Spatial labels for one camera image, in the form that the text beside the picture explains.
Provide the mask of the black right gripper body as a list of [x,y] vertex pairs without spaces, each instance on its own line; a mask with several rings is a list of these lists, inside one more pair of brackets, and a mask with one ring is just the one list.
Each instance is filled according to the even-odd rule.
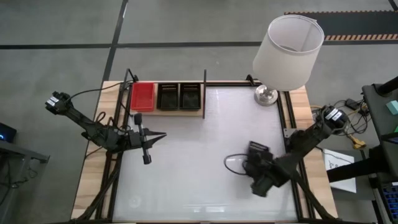
[[274,186],[274,155],[268,146],[249,141],[244,160],[246,175],[253,179],[251,190],[254,195],[266,197]]

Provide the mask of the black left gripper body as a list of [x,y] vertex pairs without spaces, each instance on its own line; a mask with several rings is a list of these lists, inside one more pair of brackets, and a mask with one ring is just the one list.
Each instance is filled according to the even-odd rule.
[[134,124],[138,127],[138,131],[128,131],[129,147],[130,149],[141,148],[143,151],[142,158],[144,164],[148,165],[152,162],[151,155],[149,154],[149,149],[152,147],[152,143],[147,140],[149,130],[143,125],[141,113],[136,113],[133,116],[133,120]]

